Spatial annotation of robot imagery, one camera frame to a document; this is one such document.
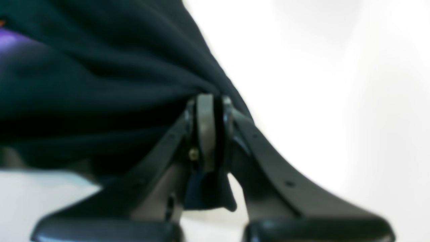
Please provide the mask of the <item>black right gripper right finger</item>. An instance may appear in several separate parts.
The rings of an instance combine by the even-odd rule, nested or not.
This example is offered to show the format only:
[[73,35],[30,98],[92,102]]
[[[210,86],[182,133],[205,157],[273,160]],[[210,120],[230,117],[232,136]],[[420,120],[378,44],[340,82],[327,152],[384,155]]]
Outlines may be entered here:
[[224,165],[239,182],[249,223],[243,242],[394,242],[390,224],[316,185],[224,96]]

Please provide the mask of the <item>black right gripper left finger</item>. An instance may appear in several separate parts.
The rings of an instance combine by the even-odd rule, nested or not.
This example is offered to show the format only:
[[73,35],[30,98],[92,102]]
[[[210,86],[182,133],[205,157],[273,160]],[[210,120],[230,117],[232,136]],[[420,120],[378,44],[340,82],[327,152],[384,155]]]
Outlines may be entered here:
[[215,170],[214,98],[201,94],[148,155],[99,192],[51,215],[32,242],[181,242],[179,219],[194,171]]

